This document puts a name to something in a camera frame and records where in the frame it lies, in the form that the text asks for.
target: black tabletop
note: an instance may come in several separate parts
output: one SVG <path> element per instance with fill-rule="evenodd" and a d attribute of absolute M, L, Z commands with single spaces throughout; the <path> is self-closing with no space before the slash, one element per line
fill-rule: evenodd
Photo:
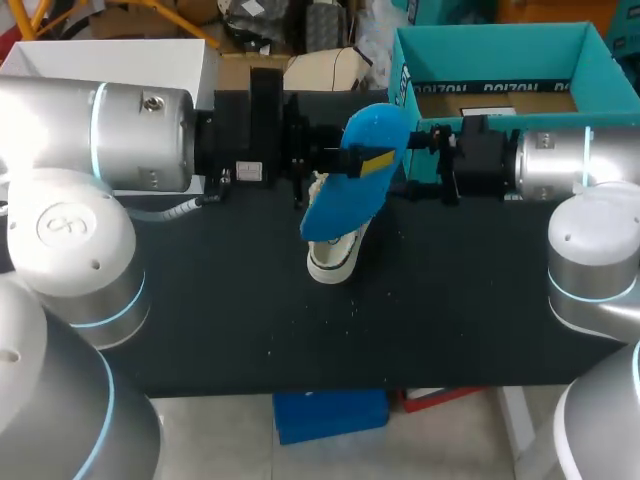
<path fill-rule="evenodd" d="M 183 199 L 123 203 L 159 210 Z M 569 383 L 620 345 L 549 311 L 553 208 L 390 198 L 352 278 L 329 286 L 307 272 L 290 184 L 236 188 L 223 205 L 136 224 L 153 306 L 106 356 L 152 397 Z"/>

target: shoe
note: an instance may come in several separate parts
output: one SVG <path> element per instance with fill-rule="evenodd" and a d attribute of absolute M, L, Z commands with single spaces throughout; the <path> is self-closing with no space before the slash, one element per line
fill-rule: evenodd
<path fill-rule="evenodd" d="M 324 185 L 326 174 L 315 174 L 316 181 L 309 188 L 311 205 Z M 309 242 L 307 268 L 319 283 L 334 285 L 347 280 L 353 273 L 364 234 L 370 221 L 357 230 L 329 242 Z"/>

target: tiled floor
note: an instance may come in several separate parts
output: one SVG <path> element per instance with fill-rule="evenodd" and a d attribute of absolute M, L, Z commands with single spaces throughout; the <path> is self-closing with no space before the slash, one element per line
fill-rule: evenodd
<path fill-rule="evenodd" d="M 528 389 L 534 423 L 553 411 L 560 391 Z M 492 391 L 413 414 L 394 411 L 385 428 L 287 447 L 279 445 L 267 395 L 154 404 L 165 427 L 163 480 L 513 479 Z"/>

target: black mount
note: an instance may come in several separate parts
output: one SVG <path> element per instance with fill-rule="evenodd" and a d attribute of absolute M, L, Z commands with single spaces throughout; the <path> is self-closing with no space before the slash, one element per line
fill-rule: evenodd
<path fill-rule="evenodd" d="M 216 92 L 215 109 L 196 115 L 195 173 L 207 178 L 205 194 L 219 200 L 232 184 L 270 187 L 285 177 L 299 208 L 303 181 L 311 172 L 359 178 L 367 161 L 393 150 L 341 148 L 342 126 L 311 126 L 300 113 L 298 94 L 285 103 L 282 72 L 276 69 L 252 69 L 249 92 Z M 490 130 L 486 116 L 465 117 L 458 133 L 449 125 L 414 132 L 407 148 L 439 153 L 441 183 L 410 181 L 391 193 L 411 200 L 440 199 L 447 205 L 457 205 L 465 196 L 503 199 L 514 188 L 518 135 L 514 131 L 507 139 L 504 132 Z"/>

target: yellow frame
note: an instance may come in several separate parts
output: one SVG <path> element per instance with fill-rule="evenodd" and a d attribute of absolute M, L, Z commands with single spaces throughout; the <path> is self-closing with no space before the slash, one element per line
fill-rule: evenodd
<path fill-rule="evenodd" d="M 109 3 L 130 3 L 135 5 L 143 5 L 148 8 L 152 8 L 157 11 L 164 18 L 173 22 L 180 28 L 186 30 L 191 35 L 201 38 L 207 42 L 212 48 L 218 48 L 220 43 L 213 38 L 211 35 L 205 33 L 202 29 L 196 27 L 190 22 L 187 22 L 184 18 L 178 15 L 173 10 L 165 7 L 157 0 L 106 0 Z M 11 8 L 11 12 L 13 13 L 14 18 L 16 19 L 16 24 L 18 25 L 18 29 L 22 34 L 22 40 L 36 40 L 43 33 L 48 32 L 56 25 L 59 25 L 61 22 L 69 18 L 70 15 L 73 15 L 75 12 L 83 8 L 89 0 L 79 0 L 78 3 L 67 10 L 67 12 L 60 15 L 58 18 L 50 22 L 46 27 L 40 28 L 40 24 L 42 23 L 42 19 L 44 18 L 46 12 L 51 7 L 51 0 L 40 0 L 38 2 L 38 7 L 36 8 L 35 13 L 33 14 L 33 18 L 29 18 L 26 9 L 24 8 L 24 4 L 22 0 L 8 0 L 9 8 Z"/>

